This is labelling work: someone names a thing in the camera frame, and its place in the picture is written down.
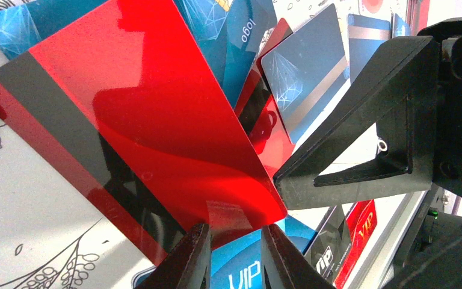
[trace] magnetic stripe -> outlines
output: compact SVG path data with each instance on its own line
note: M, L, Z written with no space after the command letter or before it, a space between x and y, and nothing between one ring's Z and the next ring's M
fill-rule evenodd
M0 84L0 118L64 176L155 265L165 250L85 170L82 165Z
M384 29L349 26L348 37L351 39L389 40L390 31Z
M297 107L288 119L285 120L286 130L293 131L298 124L304 119L311 108L318 102L318 100L325 94L325 92L332 86L335 80L342 74L347 66L346 57L343 56L337 64L332 68L329 73L323 77L319 84L312 90L311 93L304 99L304 101Z

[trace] black magnetic stripe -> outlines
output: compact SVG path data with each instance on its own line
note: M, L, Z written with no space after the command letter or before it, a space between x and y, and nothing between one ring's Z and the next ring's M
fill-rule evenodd
M257 83L252 95L245 104L244 110L238 117L247 135L252 132L261 112L265 108L266 102L270 97L270 90L267 88L263 79Z
M30 53L1 67L0 83L167 252L172 250L183 228Z

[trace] green light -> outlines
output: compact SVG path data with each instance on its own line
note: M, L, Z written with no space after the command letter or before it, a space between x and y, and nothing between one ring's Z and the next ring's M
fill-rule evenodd
M435 217L435 220L436 220L436 218L438 218L438 211L437 210L429 210L428 215Z

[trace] red plastic card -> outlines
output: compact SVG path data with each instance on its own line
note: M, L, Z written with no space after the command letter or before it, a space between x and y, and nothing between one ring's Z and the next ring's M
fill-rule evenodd
M0 68L0 117L155 264L197 222L218 247L287 213L171 1L110 0Z
M346 223L350 229L352 246L350 254L346 258L346 261L334 281L337 289L344 288L351 271L359 260L360 254L364 251L364 247L368 243L371 234L376 228L378 220L376 217L374 200L365 200L363 202L355 203L346 217Z
M288 23L280 19L254 62L235 107L235 113L270 176L291 156L295 145L289 140L260 64L263 55L292 33Z

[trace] line drawing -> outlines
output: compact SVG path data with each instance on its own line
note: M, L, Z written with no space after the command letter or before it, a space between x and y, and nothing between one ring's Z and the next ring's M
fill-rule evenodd
M101 219L42 266L0 284L0 288L50 289L61 282L62 289L78 289L88 279L89 271L94 270L95 262L100 258L96 253L80 253L79 245L84 235L100 221ZM23 244L15 248L15 256L21 253L22 248Z

